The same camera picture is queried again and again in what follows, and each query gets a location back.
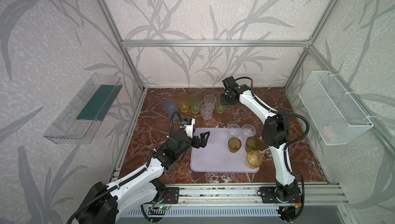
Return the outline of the lilac plastic tray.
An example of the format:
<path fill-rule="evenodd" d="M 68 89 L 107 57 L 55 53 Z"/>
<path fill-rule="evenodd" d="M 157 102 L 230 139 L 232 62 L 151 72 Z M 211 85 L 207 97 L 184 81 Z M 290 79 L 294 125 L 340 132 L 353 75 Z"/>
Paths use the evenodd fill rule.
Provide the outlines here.
<path fill-rule="evenodd" d="M 228 148 L 230 135 L 226 128 L 197 128 L 194 135 L 199 136 L 204 132 L 210 132 L 207 145 L 204 148 L 191 150 L 190 167 L 194 172 L 256 173 L 259 171 L 258 167 L 251 168 L 247 165 L 245 135 L 238 136 L 241 148 L 232 153 Z"/>

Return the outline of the clear cup back row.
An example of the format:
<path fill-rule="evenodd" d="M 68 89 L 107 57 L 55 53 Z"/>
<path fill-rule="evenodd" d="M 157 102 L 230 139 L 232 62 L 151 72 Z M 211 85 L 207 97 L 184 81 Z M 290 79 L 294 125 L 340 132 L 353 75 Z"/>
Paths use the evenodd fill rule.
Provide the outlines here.
<path fill-rule="evenodd" d="M 204 104 L 212 105 L 215 107 L 217 98 L 213 94 L 208 94 L 204 97 Z"/>

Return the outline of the amber faceted cup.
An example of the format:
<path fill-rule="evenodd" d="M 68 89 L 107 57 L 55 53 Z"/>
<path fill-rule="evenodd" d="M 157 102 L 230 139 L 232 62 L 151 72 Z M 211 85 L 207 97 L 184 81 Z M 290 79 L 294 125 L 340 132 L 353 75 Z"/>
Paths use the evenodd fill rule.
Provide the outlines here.
<path fill-rule="evenodd" d="M 246 156 L 246 166 L 251 169 L 259 168 L 263 164 L 263 156 L 260 151 L 251 150 Z"/>

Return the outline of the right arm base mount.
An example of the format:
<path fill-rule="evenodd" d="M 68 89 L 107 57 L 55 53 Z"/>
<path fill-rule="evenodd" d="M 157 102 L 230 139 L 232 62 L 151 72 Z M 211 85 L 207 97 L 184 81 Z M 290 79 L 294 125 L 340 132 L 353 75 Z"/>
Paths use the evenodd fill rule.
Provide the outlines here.
<path fill-rule="evenodd" d="M 291 193 L 288 197 L 280 197 L 278 192 L 280 191 L 276 187 L 260 187 L 257 195 L 263 203 L 267 204 L 299 204 L 301 202 L 302 193 L 300 190 Z"/>

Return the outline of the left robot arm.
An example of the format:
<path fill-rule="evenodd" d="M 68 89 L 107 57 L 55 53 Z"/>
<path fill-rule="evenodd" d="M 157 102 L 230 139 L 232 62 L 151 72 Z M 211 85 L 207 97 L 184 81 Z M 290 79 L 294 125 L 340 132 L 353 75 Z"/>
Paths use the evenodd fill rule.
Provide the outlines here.
<path fill-rule="evenodd" d="M 208 131 L 194 136 L 178 130 L 153 151 L 146 164 L 119 180 L 92 186 L 67 223 L 114 224 L 133 208 L 161 200 L 165 186 L 159 177 L 172 169 L 191 148 L 204 148 L 209 136 Z"/>

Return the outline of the olive green textured cup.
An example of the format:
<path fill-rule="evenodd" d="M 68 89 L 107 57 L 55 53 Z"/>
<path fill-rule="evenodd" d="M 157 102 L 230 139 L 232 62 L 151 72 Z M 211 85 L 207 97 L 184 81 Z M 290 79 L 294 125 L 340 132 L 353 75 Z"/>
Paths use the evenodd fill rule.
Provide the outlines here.
<path fill-rule="evenodd" d="M 232 137 L 228 141 L 228 149 L 231 153 L 236 153 L 242 146 L 242 142 L 239 138 Z"/>

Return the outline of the clear faceted cup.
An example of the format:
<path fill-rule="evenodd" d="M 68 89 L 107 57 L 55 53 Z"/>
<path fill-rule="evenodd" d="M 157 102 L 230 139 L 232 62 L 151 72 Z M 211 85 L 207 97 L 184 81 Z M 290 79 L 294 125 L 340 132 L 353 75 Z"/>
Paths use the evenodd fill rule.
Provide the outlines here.
<path fill-rule="evenodd" d="M 256 129 L 253 125 L 246 124 L 241 127 L 241 131 L 246 137 L 254 137 L 256 135 Z"/>

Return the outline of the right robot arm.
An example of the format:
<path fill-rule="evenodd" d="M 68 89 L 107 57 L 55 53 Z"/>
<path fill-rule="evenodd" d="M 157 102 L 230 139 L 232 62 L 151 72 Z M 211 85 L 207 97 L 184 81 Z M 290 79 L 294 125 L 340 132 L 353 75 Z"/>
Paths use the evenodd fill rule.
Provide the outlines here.
<path fill-rule="evenodd" d="M 248 107 L 263 123 L 262 140 L 269 147 L 276 170 L 276 197 L 280 202 L 288 202 L 299 193 L 289 158 L 288 147 L 304 139 L 310 131 L 308 120 L 300 115 L 279 112 L 261 100 L 253 90 L 253 79 L 250 77 L 228 77 L 222 81 L 225 92 L 221 94 L 221 103 L 236 105 L 241 103 Z M 306 125 L 301 137 L 289 140 L 289 119 L 296 117 Z"/>

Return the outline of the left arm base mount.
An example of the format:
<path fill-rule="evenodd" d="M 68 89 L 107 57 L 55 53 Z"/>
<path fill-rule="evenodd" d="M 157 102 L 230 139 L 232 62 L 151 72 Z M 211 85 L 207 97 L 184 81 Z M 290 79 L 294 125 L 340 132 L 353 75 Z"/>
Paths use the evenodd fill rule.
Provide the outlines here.
<path fill-rule="evenodd" d="M 165 187 L 160 189 L 152 203 L 163 203 L 163 204 L 177 204 L 180 197 L 180 188 L 178 187 Z"/>

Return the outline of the green cup back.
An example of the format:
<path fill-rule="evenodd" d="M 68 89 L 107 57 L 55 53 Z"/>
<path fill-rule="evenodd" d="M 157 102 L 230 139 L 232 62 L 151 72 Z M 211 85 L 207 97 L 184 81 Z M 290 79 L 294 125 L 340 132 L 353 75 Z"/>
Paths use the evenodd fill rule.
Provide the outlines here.
<path fill-rule="evenodd" d="M 223 114 L 225 113 L 227 106 L 225 104 L 222 104 L 221 100 L 216 101 L 216 111 L 218 114 Z"/>

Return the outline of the brown olive textured cup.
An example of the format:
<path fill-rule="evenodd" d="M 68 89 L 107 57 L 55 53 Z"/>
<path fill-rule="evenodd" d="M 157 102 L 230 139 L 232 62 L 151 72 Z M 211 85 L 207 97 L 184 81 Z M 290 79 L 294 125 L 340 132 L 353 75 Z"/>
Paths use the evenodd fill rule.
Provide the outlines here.
<path fill-rule="evenodd" d="M 261 141 L 256 137 L 249 137 L 246 140 L 245 150 L 247 153 L 250 151 L 257 151 L 260 148 Z"/>

